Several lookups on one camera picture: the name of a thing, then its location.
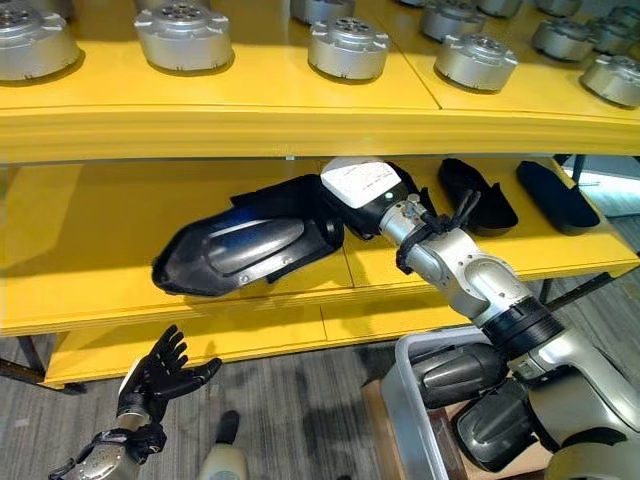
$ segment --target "robotic arm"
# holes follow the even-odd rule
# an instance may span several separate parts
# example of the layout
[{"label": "robotic arm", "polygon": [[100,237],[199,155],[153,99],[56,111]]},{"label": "robotic arm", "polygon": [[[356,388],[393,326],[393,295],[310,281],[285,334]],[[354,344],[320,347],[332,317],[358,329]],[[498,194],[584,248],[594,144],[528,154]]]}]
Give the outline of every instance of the robotic arm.
[{"label": "robotic arm", "polygon": [[49,480],[133,480],[151,454],[167,439],[161,421],[169,400],[205,385],[222,362],[214,358],[194,368],[182,368],[187,349],[173,325],[147,356],[133,365],[118,395],[116,428],[101,432],[80,455],[49,474]]},{"label": "robotic arm", "polygon": [[593,478],[637,474],[638,392],[580,332],[565,329],[504,260],[482,252],[460,228],[477,197],[470,193],[452,219],[435,217],[376,158],[336,158],[321,178],[329,203],[356,234],[382,235],[397,245],[397,266],[437,287],[505,354],[528,386],[541,441],[559,452],[549,472],[562,476],[551,478],[592,478],[575,462],[590,457],[586,449],[618,457],[633,452],[622,467],[628,477]]}]

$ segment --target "floor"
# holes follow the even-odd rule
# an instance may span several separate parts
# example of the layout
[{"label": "floor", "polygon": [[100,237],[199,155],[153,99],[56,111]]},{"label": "floor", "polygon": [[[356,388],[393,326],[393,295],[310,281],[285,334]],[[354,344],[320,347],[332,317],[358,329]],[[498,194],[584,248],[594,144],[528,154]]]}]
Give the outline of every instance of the floor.
[{"label": "floor", "polygon": [[[613,220],[640,250],[640,219]],[[551,296],[585,278],[554,282]],[[640,389],[640,271],[558,312],[622,365]],[[13,339],[0,339],[2,356],[19,358]],[[38,338],[42,351],[50,348]],[[252,479],[380,478],[360,387],[393,364],[393,343],[230,363],[201,390],[174,401],[164,420],[165,451],[150,458],[140,479],[196,478],[222,412],[242,415],[237,444]],[[112,426],[119,381],[89,384],[65,396],[0,379],[0,479],[40,479]]]}]

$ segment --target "sticker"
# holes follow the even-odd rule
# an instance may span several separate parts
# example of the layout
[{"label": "sticker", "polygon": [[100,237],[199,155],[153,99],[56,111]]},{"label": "sticker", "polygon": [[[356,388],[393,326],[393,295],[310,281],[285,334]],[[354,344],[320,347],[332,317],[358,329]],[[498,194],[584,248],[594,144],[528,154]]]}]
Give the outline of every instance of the sticker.
[{"label": "sticker", "polygon": [[400,183],[378,157],[336,157],[324,167],[322,184],[351,208],[360,208]]}]

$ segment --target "clear plastic container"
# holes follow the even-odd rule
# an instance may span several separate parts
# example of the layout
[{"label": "clear plastic container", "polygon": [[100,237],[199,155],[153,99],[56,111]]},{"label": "clear plastic container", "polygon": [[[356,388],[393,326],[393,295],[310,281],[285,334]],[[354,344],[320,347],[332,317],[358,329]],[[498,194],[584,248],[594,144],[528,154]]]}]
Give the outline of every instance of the clear plastic container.
[{"label": "clear plastic container", "polygon": [[429,413],[422,403],[410,358],[449,345],[490,343],[474,326],[433,330],[407,335],[396,343],[396,364],[382,380],[382,397],[396,436],[396,444],[407,480],[454,480],[447,473],[451,465],[450,452],[441,451]]}]

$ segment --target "shelf board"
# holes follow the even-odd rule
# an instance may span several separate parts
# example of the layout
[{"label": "shelf board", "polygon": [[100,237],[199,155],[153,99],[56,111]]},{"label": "shelf board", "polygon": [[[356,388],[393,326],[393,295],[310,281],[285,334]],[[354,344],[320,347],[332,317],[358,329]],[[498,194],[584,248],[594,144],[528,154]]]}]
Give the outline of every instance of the shelf board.
[{"label": "shelf board", "polygon": [[[416,185],[428,187],[438,212],[451,214],[451,205],[437,180],[441,159],[394,159],[394,162],[411,174]],[[482,172],[489,184],[499,182],[518,215],[518,224],[507,234],[475,237],[475,240],[485,252],[506,260],[521,279],[539,280],[602,271],[619,274],[640,263],[601,214],[600,225],[582,235],[570,237],[555,230],[516,178],[516,168],[522,157],[462,157],[462,160]],[[552,159],[536,157],[529,160],[553,169],[567,185],[574,185]],[[362,242],[348,235],[344,247],[356,288],[423,283],[416,274],[405,275],[396,268],[389,268],[395,264],[395,248],[381,237]]]},{"label": "shelf board", "polygon": [[[436,182],[440,158],[394,159],[451,211]],[[556,232],[515,177],[518,158],[464,158],[499,181],[520,223],[477,238],[524,280],[608,271],[639,264],[606,220],[578,237]],[[554,167],[549,159],[537,159]],[[230,207],[229,197],[307,173],[315,161],[218,160],[46,165],[9,169],[3,267],[3,335],[27,335],[181,321],[218,314],[338,302],[367,303],[435,292],[394,268],[395,249],[347,234],[343,250],[273,285],[256,282],[219,298],[167,295],[151,282],[151,263],[187,223]],[[559,168],[556,171],[568,179]]]},{"label": "shelf board", "polygon": [[[467,323],[436,295],[366,305],[307,306],[272,312],[223,313],[181,321],[189,363],[224,361],[335,347]],[[45,384],[60,386],[126,374],[171,322],[88,328],[58,334]]]},{"label": "shelf board", "polygon": [[513,22],[489,20],[521,65],[502,93],[476,95],[435,77],[437,45],[418,32],[418,10],[358,3],[356,15],[394,46],[379,79],[349,84],[311,70],[308,29],[287,5],[216,2],[231,19],[233,64],[176,76],[144,59],[130,2],[77,0],[84,60],[60,78],[2,86],[0,161],[640,150],[639,111],[592,97],[577,68],[533,52],[528,35],[541,17],[527,8]]},{"label": "shelf board", "polygon": [[[602,117],[632,122],[638,132],[640,110],[614,107],[580,86],[578,78],[597,57],[595,52],[576,63],[553,60],[533,49],[531,37],[538,25],[552,17],[537,10],[532,3],[525,2],[512,19],[487,16],[482,33],[505,43],[519,61],[498,94],[465,91],[436,75],[433,66],[442,46],[420,31],[420,9],[389,0],[371,0],[370,5],[444,110],[504,112],[516,116],[532,113]],[[580,15],[576,18],[586,20]]]},{"label": "shelf board", "polygon": [[232,195],[317,173],[313,161],[132,162],[13,170],[4,236],[8,281],[3,334],[128,323],[136,316],[173,320],[177,311],[201,317],[202,308],[216,302],[252,309],[268,302],[262,308],[279,308],[297,295],[353,285],[340,254],[275,284],[251,284],[213,300],[167,295],[151,282],[153,259],[182,226],[230,208]]},{"label": "shelf board", "polygon": [[[123,376],[172,322],[88,328],[60,333],[45,384]],[[326,336],[318,307],[175,322],[185,335],[189,365],[219,356],[224,361],[287,353],[322,344]]]}]

